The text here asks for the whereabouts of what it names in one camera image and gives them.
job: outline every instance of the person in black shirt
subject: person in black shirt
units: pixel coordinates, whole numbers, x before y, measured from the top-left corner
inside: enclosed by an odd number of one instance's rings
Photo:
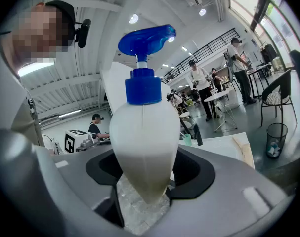
[[[98,126],[96,124],[100,124],[101,118],[99,114],[94,114],[91,119],[91,123],[88,129],[88,132],[96,133],[98,138],[109,138],[109,134],[101,134]]]
[[[211,76],[214,79],[215,87],[217,88],[218,92],[222,92],[221,83],[220,83],[221,77],[215,74],[215,68],[212,68],[211,72],[212,72]]]

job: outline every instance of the black shirt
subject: black shirt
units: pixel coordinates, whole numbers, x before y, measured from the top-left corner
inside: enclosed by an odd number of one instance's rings
[[[214,79],[214,84],[215,84],[215,85],[220,85],[220,80],[216,78],[216,74],[215,74],[215,73],[212,73],[211,76],[212,76],[212,78]]]
[[[89,132],[93,132],[93,133],[96,133],[96,134],[100,133],[99,128],[97,127],[97,125],[95,125],[93,123],[90,123],[90,124],[91,125],[88,129]]]

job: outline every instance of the translucent plastic bottle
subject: translucent plastic bottle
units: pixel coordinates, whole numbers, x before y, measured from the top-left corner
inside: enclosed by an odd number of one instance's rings
[[[146,57],[176,36],[170,25],[135,31],[119,42],[119,50],[137,58],[126,80],[127,103],[110,122],[111,143],[124,174],[146,203],[164,194],[174,165],[180,132],[179,117],[161,96],[161,80],[147,68]]]

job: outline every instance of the blue pump head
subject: blue pump head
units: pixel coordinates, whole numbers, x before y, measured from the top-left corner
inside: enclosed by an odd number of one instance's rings
[[[131,70],[131,78],[126,80],[127,102],[135,105],[160,102],[161,80],[154,77],[154,70],[147,68],[146,57],[160,51],[165,41],[176,36],[171,25],[157,26],[134,31],[123,36],[118,49],[136,56],[137,69]]]

